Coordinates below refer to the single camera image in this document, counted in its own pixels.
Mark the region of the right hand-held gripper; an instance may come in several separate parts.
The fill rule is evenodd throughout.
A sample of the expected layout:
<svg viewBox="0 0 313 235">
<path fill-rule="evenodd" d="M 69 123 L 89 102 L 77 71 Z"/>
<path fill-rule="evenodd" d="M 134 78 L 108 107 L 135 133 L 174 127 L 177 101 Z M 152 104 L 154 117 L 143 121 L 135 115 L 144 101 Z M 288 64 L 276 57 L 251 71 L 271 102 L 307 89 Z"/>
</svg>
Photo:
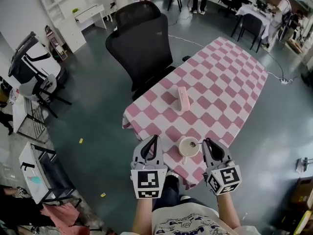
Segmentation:
<svg viewBox="0 0 313 235">
<path fill-rule="evenodd" d="M 233 192 L 241 184 L 242 176 L 239 166 L 232 160 L 229 149 L 213 138 L 204 139 L 201 147 L 207 166 L 202 174 L 206 185 L 216 196 Z"/>
</svg>

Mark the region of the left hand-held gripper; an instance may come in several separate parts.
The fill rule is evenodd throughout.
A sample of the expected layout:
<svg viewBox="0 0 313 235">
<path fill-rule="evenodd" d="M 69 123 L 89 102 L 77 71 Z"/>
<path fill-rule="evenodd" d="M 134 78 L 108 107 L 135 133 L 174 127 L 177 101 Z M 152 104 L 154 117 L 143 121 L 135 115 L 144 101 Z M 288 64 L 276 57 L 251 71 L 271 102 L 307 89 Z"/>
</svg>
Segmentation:
<svg viewBox="0 0 313 235">
<path fill-rule="evenodd" d="M 144 139 L 134 149 L 131 180 L 137 199 L 161 197 L 168 170 L 168 167 L 162 164 L 162 153 L 162 142 L 158 135 Z"/>
</svg>

